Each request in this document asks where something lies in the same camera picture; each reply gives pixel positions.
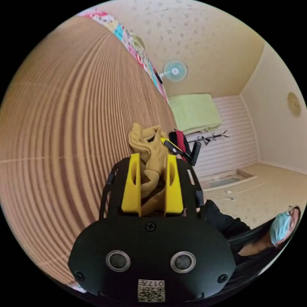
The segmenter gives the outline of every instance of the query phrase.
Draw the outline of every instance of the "folded green mattress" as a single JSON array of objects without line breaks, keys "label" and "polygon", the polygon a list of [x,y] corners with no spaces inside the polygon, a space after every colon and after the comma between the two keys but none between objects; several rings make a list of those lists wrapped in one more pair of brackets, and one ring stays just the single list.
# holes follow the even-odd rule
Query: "folded green mattress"
[{"label": "folded green mattress", "polygon": [[221,117],[209,94],[170,97],[169,105],[178,130],[184,134],[213,131],[221,124]]}]

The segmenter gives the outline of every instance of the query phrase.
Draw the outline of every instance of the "wall fan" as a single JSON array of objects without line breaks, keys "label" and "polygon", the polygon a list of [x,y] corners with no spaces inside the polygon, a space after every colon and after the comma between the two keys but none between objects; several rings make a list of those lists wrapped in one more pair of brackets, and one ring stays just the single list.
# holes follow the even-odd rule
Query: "wall fan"
[{"label": "wall fan", "polygon": [[170,60],[163,67],[163,73],[159,74],[162,79],[166,77],[172,82],[178,82],[183,80],[188,74],[188,67],[186,64],[178,60]]}]

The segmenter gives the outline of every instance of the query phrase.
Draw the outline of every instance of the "yellow plastic bracket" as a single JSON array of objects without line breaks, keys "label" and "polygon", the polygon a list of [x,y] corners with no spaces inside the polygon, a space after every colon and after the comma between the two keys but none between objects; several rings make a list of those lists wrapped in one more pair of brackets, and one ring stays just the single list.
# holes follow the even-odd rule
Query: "yellow plastic bracket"
[{"label": "yellow plastic bracket", "polygon": [[128,175],[122,199],[122,211],[138,213],[141,216],[141,173],[140,154],[133,153],[130,157]]},{"label": "yellow plastic bracket", "polygon": [[167,138],[162,138],[161,137],[161,142],[163,143],[164,145],[164,142],[165,141],[168,141],[169,143],[171,143],[175,148],[177,148],[179,151],[182,151],[179,147],[177,147],[174,143],[172,143],[170,140],[168,140]]},{"label": "yellow plastic bracket", "polygon": [[176,156],[167,157],[166,189],[164,216],[167,213],[180,214],[183,211],[183,201],[179,181]]}]

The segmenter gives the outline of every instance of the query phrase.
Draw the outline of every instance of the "blue face mask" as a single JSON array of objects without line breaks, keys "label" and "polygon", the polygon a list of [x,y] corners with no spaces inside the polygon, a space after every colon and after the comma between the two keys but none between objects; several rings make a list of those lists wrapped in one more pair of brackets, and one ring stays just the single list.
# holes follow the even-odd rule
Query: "blue face mask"
[{"label": "blue face mask", "polygon": [[289,212],[280,213],[276,216],[270,227],[271,242],[276,246],[276,243],[286,236],[290,226],[291,216]]}]

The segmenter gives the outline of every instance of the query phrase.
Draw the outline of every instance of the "screw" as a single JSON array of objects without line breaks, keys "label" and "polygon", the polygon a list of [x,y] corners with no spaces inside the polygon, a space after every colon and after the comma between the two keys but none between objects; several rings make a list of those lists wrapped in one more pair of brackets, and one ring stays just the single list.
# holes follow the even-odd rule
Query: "screw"
[{"label": "screw", "polygon": [[227,274],[222,274],[218,279],[217,281],[222,284],[223,282],[225,282],[228,278],[228,275]]},{"label": "screw", "polygon": [[145,226],[147,231],[154,231],[156,229],[156,225],[153,222],[149,222]]},{"label": "screw", "polygon": [[81,272],[76,272],[75,275],[76,275],[76,278],[79,281],[84,281],[85,280],[85,276]]}]

